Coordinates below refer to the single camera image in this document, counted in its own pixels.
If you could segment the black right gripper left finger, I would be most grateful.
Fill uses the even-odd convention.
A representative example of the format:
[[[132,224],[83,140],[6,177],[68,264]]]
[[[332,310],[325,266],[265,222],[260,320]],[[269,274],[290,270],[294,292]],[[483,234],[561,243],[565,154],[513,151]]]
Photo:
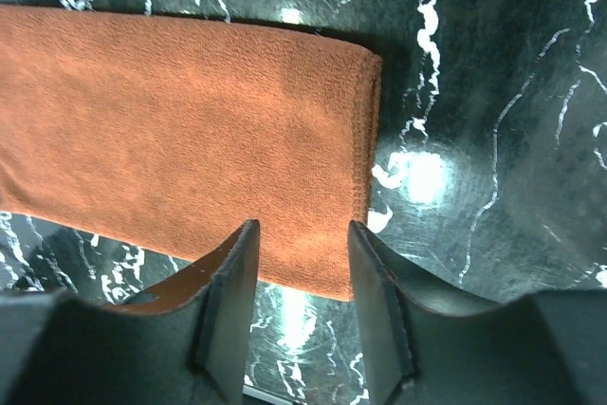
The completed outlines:
[[[5,404],[239,404],[260,225],[123,304],[1,295]]]

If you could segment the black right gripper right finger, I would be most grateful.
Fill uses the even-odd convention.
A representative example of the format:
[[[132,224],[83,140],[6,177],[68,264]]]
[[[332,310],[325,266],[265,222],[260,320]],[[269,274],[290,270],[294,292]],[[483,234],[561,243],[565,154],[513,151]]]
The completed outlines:
[[[602,404],[606,294],[555,290],[498,304],[348,229],[374,404]]]

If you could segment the brown towel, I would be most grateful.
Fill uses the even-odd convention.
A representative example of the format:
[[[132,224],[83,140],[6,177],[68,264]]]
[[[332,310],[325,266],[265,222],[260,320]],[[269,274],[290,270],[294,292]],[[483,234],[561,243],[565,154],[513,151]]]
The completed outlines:
[[[379,57],[288,28],[1,8],[1,207],[193,261],[247,219],[262,280],[352,296]]]

